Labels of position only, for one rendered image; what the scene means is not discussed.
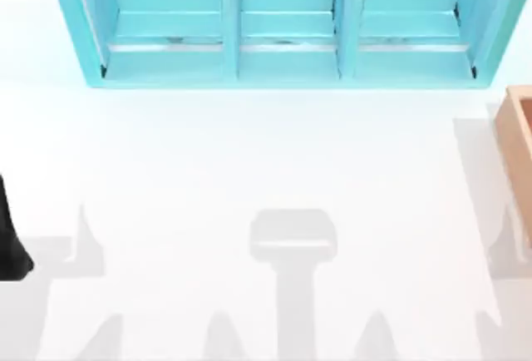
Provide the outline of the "light blue rack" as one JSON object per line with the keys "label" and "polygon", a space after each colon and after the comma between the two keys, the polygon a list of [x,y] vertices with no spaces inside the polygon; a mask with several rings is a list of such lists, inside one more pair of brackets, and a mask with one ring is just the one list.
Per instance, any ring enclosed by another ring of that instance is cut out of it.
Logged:
{"label": "light blue rack", "polygon": [[58,0],[95,88],[485,88],[527,0]]}

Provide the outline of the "shallow salmon-coloured box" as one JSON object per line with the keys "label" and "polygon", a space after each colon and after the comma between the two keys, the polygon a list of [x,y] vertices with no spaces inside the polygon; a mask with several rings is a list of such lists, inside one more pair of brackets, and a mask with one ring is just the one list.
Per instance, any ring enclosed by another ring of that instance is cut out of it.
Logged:
{"label": "shallow salmon-coloured box", "polygon": [[532,249],[532,85],[508,86],[495,129],[525,237]]}

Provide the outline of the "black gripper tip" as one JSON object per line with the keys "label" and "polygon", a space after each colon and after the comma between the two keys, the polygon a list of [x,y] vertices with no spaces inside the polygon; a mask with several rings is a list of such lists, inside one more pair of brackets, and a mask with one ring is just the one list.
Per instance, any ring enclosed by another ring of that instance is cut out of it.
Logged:
{"label": "black gripper tip", "polygon": [[21,281],[34,270],[34,261],[20,241],[0,175],[0,281]]}

